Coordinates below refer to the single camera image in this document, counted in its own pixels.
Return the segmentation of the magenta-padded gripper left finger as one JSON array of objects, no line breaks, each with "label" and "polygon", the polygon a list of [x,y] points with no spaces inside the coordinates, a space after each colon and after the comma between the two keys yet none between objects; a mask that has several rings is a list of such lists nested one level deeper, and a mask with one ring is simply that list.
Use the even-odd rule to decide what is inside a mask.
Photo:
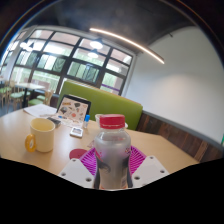
[{"label": "magenta-padded gripper left finger", "polygon": [[81,187],[92,188],[97,171],[95,149],[73,149],[69,158],[70,161],[59,173],[59,177]]}]

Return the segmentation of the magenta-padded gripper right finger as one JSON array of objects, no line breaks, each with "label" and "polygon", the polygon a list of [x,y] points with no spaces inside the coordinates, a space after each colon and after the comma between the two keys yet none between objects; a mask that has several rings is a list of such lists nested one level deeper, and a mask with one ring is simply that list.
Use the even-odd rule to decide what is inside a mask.
[{"label": "magenta-padded gripper right finger", "polygon": [[131,147],[129,158],[128,187],[140,188],[167,176],[169,172],[151,155],[146,156],[136,147]]}]

